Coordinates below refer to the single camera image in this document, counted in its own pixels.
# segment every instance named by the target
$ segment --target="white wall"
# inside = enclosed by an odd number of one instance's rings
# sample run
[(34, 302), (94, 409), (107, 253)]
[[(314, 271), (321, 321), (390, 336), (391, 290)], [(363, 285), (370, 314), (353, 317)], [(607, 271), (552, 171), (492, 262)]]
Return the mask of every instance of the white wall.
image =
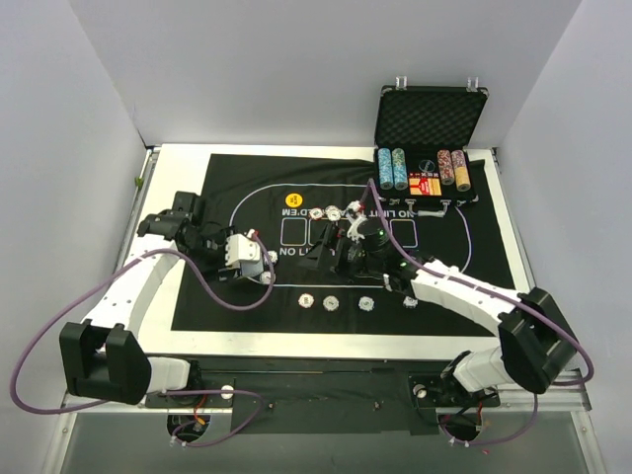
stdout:
[(610, 473), (632, 462), (631, 21), (628, 1), (584, 0), (500, 150), (536, 279), (594, 359)]
[[(12, 405), (11, 369), (44, 321), (112, 271), (144, 148), (67, 2), (5, 0), (0, 13), (0, 470), (35, 474), (55, 418)], [(58, 329), (20, 383), (43, 407), (64, 388)]]
[(147, 143), (371, 145), (397, 74), (492, 97), (500, 144), (580, 0), (70, 0)]

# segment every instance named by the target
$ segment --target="black foam lining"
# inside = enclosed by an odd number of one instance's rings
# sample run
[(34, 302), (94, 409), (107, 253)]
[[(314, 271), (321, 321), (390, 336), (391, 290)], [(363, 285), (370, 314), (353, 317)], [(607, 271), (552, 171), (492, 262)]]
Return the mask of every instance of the black foam lining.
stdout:
[(460, 87), (382, 89), (375, 143), (379, 147), (462, 148), (487, 102), (487, 90)]

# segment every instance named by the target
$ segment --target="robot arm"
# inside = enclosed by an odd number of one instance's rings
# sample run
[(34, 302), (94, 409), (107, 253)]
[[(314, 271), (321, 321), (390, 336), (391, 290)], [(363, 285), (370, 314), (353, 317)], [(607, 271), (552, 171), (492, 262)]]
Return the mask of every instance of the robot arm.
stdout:
[(136, 340), (142, 319), (163, 279), (179, 260), (156, 250), (178, 250), (192, 258), (207, 279), (255, 277), (264, 269), (260, 246), (234, 227), (208, 232), (203, 201), (176, 193), (171, 209), (148, 215), (138, 226), (126, 265), (145, 260), (120, 276), (81, 323), (59, 335), (68, 391), (77, 396), (138, 403), (146, 393), (187, 386), (190, 364), (147, 357)]
[(517, 383), (532, 393), (544, 393), (575, 354), (571, 344), (514, 304), (480, 292), (492, 290), (540, 312), (573, 336), (552, 296), (540, 288), (529, 294), (498, 288), (458, 268), (420, 253), (411, 253), (419, 269), (395, 249), (378, 219), (367, 219), (357, 203), (346, 211), (348, 232), (330, 223), (301, 265), (332, 271), (347, 280), (383, 279), (387, 290), (438, 304), (483, 326), (500, 339), (500, 346), (479, 353), (463, 353), (440, 376), (446, 400), (463, 400), (486, 388)]

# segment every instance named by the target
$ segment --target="metal frame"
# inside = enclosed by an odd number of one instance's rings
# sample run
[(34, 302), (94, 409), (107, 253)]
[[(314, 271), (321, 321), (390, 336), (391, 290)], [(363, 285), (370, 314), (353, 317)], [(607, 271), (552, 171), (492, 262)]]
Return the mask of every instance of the metal frame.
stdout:
[[(143, 207), (147, 190), (151, 182), (153, 171), (156, 163), (159, 159), (160, 148), (156, 147), (152, 150), (148, 150), (145, 167), (141, 177), (143, 178), (143, 186), (137, 191), (132, 206), (132, 212), (130, 215), (129, 223), (123, 241), (121, 249), (118, 254), (117, 268), (120, 267), (122, 261), (127, 254), (129, 245), (131, 243), (135, 226), (137, 225), (138, 218), (140, 216), (141, 209)], [(497, 173), (500, 175), (498, 169), (498, 163), (495, 162), (494, 166)], [(534, 278), (528, 263), (524, 246), (520, 239), (515, 221), (513, 219), (509, 205), (506, 203), (510, 220), (512, 223), (513, 232), (516, 242), (518, 244), (520, 258), (524, 265), (526, 277), (530, 285), (534, 285)], [(564, 372), (560, 379), (576, 378), (576, 372)], [(498, 411), (511, 411), (511, 412), (530, 412), (532, 409), (532, 396), (529, 393), (521, 390), (517, 385), (506, 385), (499, 387), (501, 392), (501, 398), (503, 404), (490, 410)], [(73, 406), (84, 403), (85, 400), (67, 396), (64, 399), (65, 406)], [(569, 387), (551, 387), (547, 393), (540, 396), (540, 410), (541, 411), (560, 411), (570, 412), (574, 424), (575, 431), (577, 433), (580, 448), (584, 455), (585, 463), (591, 474), (604, 473), (605, 466), (601, 452), (598, 447), (597, 439), (594, 433), (593, 424), (589, 415), (591, 409), (591, 403), (584, 388), (569, 388)], [(146, 409), (144, 404), (140, 403), (138, 406), (128, 406), (117, 403), (107, 403), (87, 410), (90, 413), (134, 413), (134, 414), (190, 414), (193, 410), (187, 408), (174, 408), (174, 409)], [(212, 413), (216, 415), (228, 416), (232, 412), (231, 409), (201, 409), (200, 413)], [(42, 473), (44, 474), (57, 474), (61, 472), (64, 458), (69, 446), (70, 438), (73, 433), (74, 424), (77, 414), (64, 414), (60, 415), (57, 419), (57, 424), (53, 432), (53, 438), (51, 440), (47, 456), (44, 461)]]

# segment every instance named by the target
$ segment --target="black felt mat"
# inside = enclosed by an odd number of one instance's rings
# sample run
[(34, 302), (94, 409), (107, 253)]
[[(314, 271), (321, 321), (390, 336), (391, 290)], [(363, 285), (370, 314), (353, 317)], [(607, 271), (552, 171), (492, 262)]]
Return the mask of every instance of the black felt mat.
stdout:
[[(277, 283), (341, 284), (333, 275), (311, 273), (296, 265), (310, 240), (310, 222), (301, 215), (301, 210), (304, 213), (311, 207), (326, 207), (330, 204), (344, 207), (350, 201), (359, 199), (362, 188), (272, 185), (364, 185), (372, 172), (371, 163), (356, 160), (212, 155), (202, 190), (202, 195), (207, 198), (205, 218), (225, 225), (234, 212), (233, 223), (238, 226), (238, 230), (258, 229), (269, 250), (282, 253), (276, 266)], [(463, 208), (473, 240), (472, 261), (467, 274), (498, 286), (512, 287), (514, 284), (482, 163), (472, 165), (471, 175), (476, 183), (479, 201)], [(285, 203), (286, 197), (292, 193), (302, 196), (302, 205), (296, 209), (291, 209)], [(445, 218), (400, 217), (399, 210), (402, 209), (395, 211), (397, 218), (403, 220), (395, 221), (393, 225), (404, 245), (415, 245), (417, 241), (421, 249), (446, 264), (458, 267), (464, 265), (467, 239), (463, 222), (454, 209), (449, 210)], [(416, 233), (412, 232), (411, 220), (415, 222)], [(318, 231), (311, 230), (312, 235)], [(281, 238), (289, 245), (282, 246)], [(379, 282), (368, 279), (365, 284)], [(263, 286), (250, 281), (214, 283), (212, 287), (223, 298), (236, 304), (253, 302), (265, 290)], [(316, 298), (316, 303), (310, 309), (303, 309), (297, 304), (299, 295), (304, 292), (312, 293)], [(324, 297), (330, 294), (340, 300), (340, 308), (334, 312), (327, 312), (322, 306)], [(359, 310), (357, 303), (362, 296), (370, 296), (375, 300), (373, 311)], [(439, 306), (420, 302), (416, 309), (405, 309), (402, 300), (401, 295), (377, 288), (278, 287), (260, 308), (245, 313), (233, 312), (215, 304), (186, 269), (172, 329), (417, 336), (489, 335), (480, 326)]]

